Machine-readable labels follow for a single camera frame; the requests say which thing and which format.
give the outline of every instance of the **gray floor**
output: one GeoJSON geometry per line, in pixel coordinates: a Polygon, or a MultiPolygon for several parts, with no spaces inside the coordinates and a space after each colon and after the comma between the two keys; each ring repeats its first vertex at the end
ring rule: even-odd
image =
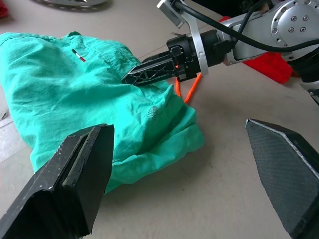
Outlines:
{"type": "MultiPolygon", "coordinates": [[[[159,0],[113,0],[105,11],[67,12],[31,0],[4,0],[10,18],[0,33],[63,36],[71,31],[129,46],[143,59],[164,51],[178,30],[157,8],[159,0]]],[[[219,18],[213,12],[204,13],[219,18]]],[[[200,22],[202,31],[210,29],[200,22]]],[[[181,85],[182,93],[192,81],[181,85]]],[[[0,91],[0,112],[5,111],[0,91]]],[[[280,85],[244,64],[210,68],[190,104],[205,146],[180,162],[104,197],[87,238],[288,239],[258,177],[244,128],[247,118],[277,123],[319,149],[316,104],[297,79],[280,85]]],[[[0,122],[0,216],[32,176],[29,149],[10,118],[0,122]]]]}

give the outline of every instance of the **metal bracket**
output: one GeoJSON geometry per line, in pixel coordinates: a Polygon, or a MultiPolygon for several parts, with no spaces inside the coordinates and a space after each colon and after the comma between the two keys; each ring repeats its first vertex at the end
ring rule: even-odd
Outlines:
{"type": "Polygon", "coordinates": [[[193,38],[196,54],[198,57],[198,62],[200,66],[200,71],[202,75],[207,75],[208,74],[208,64],[207,64],[207,59],[206,59],[206,54],[203,46],[203,42],[200,37],[198,25],[196,18],[189,15],[186,12],[183,13],[178,13],[174,10],[174,8],[171,6],[171,3],[169,0],[161,0],[157,7],[178,27],[181,28],[183,24],[186,22],[190,34],[193,38]]]}

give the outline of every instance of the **orange cord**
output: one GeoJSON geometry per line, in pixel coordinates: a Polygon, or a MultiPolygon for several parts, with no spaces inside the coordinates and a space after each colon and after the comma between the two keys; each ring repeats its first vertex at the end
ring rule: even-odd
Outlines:
{"type": "MultiPolygon", "coordinates": [[[[192,87],[190,88],[190,90],[189,90],[189,92],[187,94],[187,97],[186,97],[186,99],[184,101],[185,103],[188,103],[190,101],[190,99],[193,96],[193,94],[195,92],[195,89],[196,89],[197,85],[199,84],[201,78],[202,78],[202,74],[199,73],[197,78],[196,78],[196,80],[195,80],[195,82],[194,82],[194,84],[192,85],[192,87]]],[[[176,90],[177,95],[181,97],[180,85],[179,84],[180,83],[179,83],[179,81],[177,80],[177,77],[176,77],[176,79],[175,79],[175,90],[176,90]]]]}

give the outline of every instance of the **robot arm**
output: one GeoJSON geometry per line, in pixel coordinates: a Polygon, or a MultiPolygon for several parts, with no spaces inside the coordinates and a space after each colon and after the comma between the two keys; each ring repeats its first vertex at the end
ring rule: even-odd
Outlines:
{"type": "Polygon", "coordinates": [[[237,42],[226,33],[229,29],[240,31],[246,14],[224,21],[224,28],[199,34],[196,18],[183,1],[161,0],[158,8],[178,28],[187,23],[190,35],[167,41],[167,52],[134,67],[122,79],[123,83],[144,86],[170,77],[185,81],[196,77],[198,72],[208,74],[210,66],[222,62],[232,65],[266,51],[274,51],[282,53],[282,57],[300,75],[303,88],[318,104],[319,27],[316,24],[319,22],[319,0],[287,0],[265,14],[257,11],[251,14],[242,35],[258,43],[254,46],[251,41],[242,38],[237,42]],[[293,50],[296,45],[309,41],[312,42],[309,46],[293,50]]]}

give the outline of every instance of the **wrinkled fabric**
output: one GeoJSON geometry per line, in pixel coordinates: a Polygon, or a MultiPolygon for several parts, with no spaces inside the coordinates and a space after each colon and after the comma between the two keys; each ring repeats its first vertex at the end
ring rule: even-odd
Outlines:
{"type": "Polygon", "coordinates": [[[77,32],[59,39],[29,33],[0,36],[0,82],[16,128],[33,149],[34,171],[65,137],[101,123],[115,127],[106,192],[134,183],[203,145],[195,110],[172,85],[121,84],[138,64],[123,44],[77,32]]]}

